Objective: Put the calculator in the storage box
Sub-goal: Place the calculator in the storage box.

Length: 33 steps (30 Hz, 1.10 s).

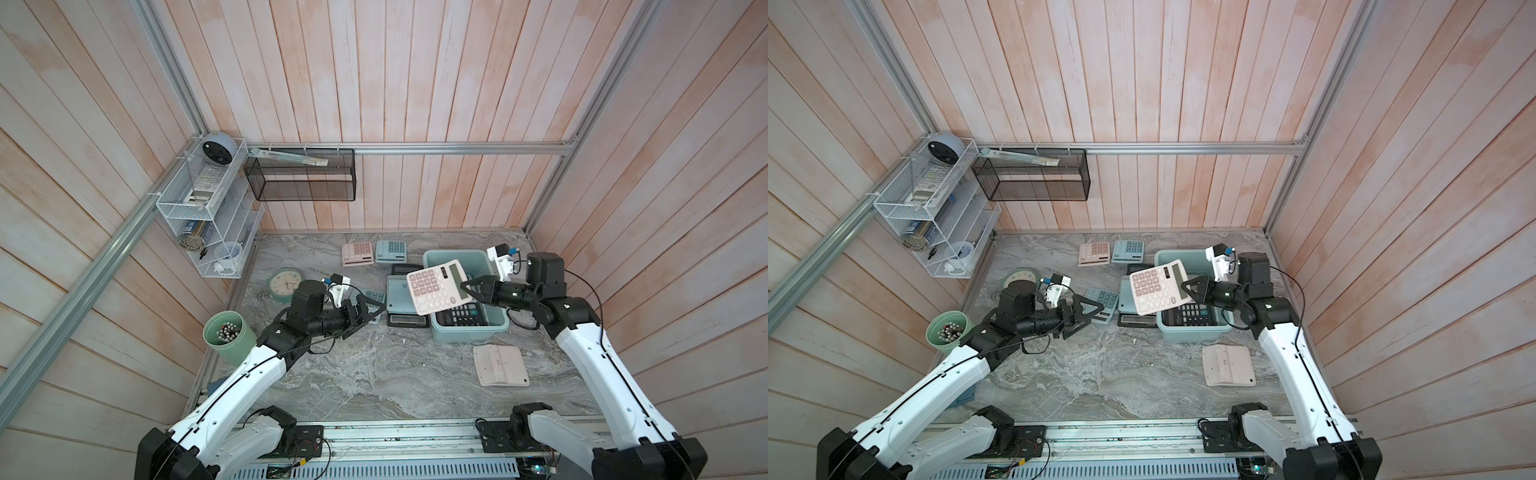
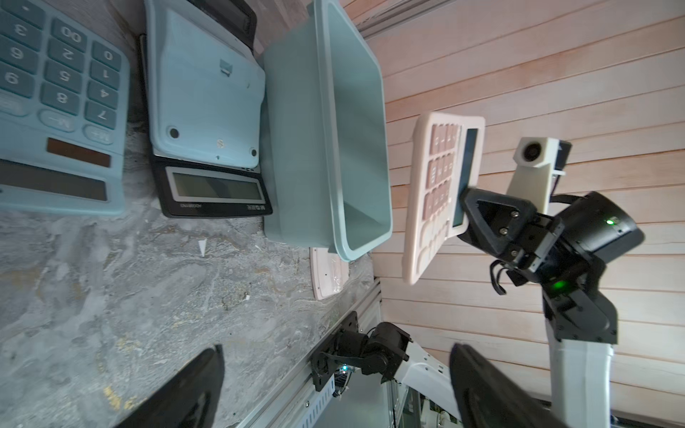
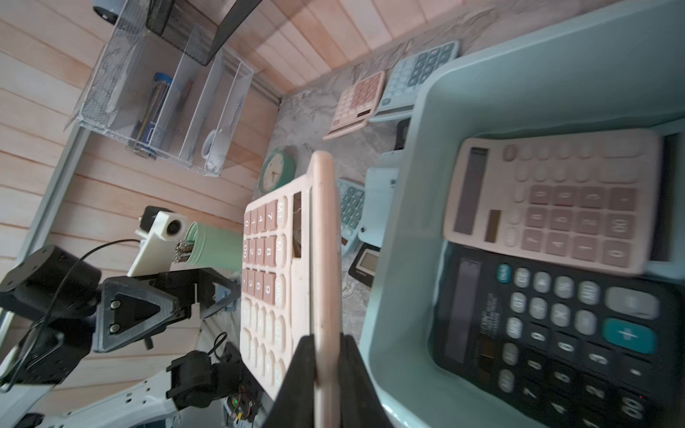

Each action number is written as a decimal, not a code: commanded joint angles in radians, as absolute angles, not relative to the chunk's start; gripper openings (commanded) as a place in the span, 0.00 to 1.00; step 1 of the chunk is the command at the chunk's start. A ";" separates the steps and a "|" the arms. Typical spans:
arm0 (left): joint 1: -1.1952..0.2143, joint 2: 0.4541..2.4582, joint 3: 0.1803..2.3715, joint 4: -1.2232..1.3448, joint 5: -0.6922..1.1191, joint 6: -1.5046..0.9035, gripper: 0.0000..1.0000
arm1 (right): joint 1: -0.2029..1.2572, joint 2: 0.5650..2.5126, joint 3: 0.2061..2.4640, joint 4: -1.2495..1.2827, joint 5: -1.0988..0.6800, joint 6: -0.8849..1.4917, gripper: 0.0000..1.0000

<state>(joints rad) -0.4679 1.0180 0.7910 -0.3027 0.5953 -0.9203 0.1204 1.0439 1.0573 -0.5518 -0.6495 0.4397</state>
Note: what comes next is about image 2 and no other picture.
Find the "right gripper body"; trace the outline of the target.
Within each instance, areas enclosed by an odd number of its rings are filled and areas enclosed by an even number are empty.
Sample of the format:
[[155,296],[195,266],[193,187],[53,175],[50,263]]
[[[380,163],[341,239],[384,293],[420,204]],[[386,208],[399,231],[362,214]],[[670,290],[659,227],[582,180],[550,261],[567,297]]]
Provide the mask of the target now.
[[490,266],[492,287],[501,275],[516,286],[534,283],[546,292],[597,292],[608,263],[645,240],[623,209],[598,192],[550,198],[567,208],[554,217],[538,214]]

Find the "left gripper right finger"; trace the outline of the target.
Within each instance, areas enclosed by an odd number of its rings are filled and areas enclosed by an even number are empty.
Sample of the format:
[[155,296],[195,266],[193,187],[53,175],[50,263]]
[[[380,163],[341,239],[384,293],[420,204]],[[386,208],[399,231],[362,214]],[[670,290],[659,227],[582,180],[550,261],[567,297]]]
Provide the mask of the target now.
[[450,355],[460,420],[474,428],[554,428],[565,424],[467,344]]

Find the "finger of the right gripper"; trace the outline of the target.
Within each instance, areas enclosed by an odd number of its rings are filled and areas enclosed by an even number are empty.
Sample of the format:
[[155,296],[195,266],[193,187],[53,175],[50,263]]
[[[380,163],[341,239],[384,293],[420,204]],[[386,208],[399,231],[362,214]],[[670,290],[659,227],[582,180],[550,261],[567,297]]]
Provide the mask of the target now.
[[538,213],[528,200],[472,187],[460,197],[460,206],[468,225],[458,238],[493,257],[506,257]]

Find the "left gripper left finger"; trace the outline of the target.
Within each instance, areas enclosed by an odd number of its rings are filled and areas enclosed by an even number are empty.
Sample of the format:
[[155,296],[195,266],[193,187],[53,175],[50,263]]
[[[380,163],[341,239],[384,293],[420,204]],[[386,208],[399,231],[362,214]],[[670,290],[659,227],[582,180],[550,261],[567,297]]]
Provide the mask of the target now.
[[120,427],[212,427],[225,377],[221,345],[202,351]]

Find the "mint green storage box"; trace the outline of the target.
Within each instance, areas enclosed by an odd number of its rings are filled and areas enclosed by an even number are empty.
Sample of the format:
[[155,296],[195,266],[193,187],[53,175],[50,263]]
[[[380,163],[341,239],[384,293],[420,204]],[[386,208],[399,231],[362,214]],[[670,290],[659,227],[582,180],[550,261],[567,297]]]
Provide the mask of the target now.
[[383,77],[337,1],[269,46],[262,173],[270,240],[357,260],[392,235]]

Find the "large black desk calculator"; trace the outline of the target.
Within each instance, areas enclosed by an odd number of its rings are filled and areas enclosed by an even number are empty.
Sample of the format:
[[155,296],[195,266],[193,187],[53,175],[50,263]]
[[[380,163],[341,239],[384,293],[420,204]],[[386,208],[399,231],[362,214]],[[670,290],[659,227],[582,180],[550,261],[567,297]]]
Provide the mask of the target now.
[[[139,39],[145,91],[146,33]],[[155,153],[151,138],[150,144],[153,179],[166,217],[228,219],[271,214],[259,164],[254,169],[239,169],[174,159]]]

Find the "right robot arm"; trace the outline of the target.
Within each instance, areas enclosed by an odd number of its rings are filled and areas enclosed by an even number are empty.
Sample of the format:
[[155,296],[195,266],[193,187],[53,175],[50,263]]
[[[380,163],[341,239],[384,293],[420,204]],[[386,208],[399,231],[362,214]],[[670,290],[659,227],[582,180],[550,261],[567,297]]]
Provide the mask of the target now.
[[467,344],[442,367],[415,342],[394,379],[420,392],[467,427],[607,427],[609,374],[618,313],[599,290],[609,262],[644,241],[636,222],[606,196],[558,194],[563,210],[549,216],[522,198],[469,189],[462,236],[492,255],[491,282],[542,290],[549,341],[551,406],[544,408]]

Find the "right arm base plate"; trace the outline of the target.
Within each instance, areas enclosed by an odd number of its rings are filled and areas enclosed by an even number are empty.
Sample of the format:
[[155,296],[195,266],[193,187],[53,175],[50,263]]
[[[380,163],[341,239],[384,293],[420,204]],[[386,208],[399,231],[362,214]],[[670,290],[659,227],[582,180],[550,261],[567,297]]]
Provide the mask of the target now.
[[325,389],[335,372],[356,367],[364,376],[379,374],[381,382],[394,380],[401,363],[410,359],[410,335],[382,322],[370,333],[360,331],[358,313],[350,312],[312,352],[311,379],[317,392]]

